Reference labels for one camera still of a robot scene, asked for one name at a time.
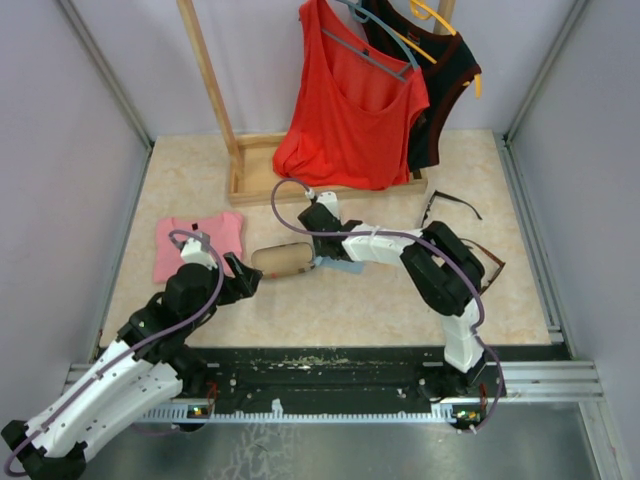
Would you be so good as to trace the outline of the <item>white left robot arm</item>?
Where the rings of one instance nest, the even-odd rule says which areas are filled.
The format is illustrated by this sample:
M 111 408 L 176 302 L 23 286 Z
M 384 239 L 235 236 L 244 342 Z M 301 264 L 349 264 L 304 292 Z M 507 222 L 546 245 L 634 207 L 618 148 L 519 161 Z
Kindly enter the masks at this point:
M 181 266 L 58 400 L 28 421 L 10 421 L 1 431 L 11 450 L 6 474 L 77 479 L 143 414 L 181 394 L 201 394 L 208 384 L 207 363 L 186 339 L 218 307 L 252 297 L 262 278 L 232 253 L 223 260 L 229 274 L 214 265 Z

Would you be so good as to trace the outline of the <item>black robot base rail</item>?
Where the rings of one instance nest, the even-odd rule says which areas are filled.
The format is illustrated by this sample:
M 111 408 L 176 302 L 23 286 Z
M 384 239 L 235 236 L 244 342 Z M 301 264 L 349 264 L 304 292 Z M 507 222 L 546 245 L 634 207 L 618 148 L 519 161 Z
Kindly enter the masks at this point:
M 210 348 L 197 383 L 145 423 L 449 423 L 477 426 L 506 393 L 484 355 L 461 373 L 441 347 Z

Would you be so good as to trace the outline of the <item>plaid brown glasses case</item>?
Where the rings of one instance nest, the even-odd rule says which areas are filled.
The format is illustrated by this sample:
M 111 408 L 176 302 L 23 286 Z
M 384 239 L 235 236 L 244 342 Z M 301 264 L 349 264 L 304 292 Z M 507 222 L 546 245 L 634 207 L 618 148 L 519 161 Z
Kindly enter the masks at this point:
M 251 264 L 264 279 L 279 279 L 313 270 L 315 255 L 311 244 L 294 242 L 254 251 Z

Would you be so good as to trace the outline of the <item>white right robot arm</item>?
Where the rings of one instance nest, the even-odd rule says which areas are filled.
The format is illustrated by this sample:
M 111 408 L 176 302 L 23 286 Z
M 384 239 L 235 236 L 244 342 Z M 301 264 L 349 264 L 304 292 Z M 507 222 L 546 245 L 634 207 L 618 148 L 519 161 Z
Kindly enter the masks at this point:
M 317 253 L 333 260 L 403 268 L 424 302 L 440 316 L 445 333 L 448 387 L 470 395 L 482 383 L 477 366 L 484 348 L 477 329 L 485 318 L 480 300 L 482 263 L 444 223 L 421 230 L 390 231 L 359 220 L 342 222 L 337 210 L 316 201 L 298 215 L 313 234 Z

